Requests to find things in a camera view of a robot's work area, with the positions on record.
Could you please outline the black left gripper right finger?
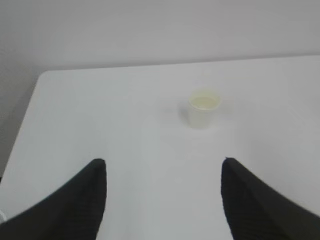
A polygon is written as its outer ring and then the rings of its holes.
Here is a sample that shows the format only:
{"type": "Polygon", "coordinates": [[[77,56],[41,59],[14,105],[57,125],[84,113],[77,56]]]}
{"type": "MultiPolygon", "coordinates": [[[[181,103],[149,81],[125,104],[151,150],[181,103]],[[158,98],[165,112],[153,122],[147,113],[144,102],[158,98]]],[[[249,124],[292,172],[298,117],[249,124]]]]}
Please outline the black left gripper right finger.
{"type": "Polygon", "coordinates": [[[235,240],[318,240],[320,218],[268,186],[234,158],[221,168],[224,214],[235,240]]]}

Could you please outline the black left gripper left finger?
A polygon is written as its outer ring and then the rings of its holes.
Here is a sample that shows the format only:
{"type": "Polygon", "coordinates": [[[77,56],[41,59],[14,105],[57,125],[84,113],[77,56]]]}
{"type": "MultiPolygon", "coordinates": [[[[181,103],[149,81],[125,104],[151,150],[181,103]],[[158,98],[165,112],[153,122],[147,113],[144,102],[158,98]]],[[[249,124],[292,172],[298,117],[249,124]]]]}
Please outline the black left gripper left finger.
{"type": "Polygon", "coordinates": [[[107,198],[103,159],[94,159],[48,197],[0,225],[2,240],[95,240],[107,198]]]}

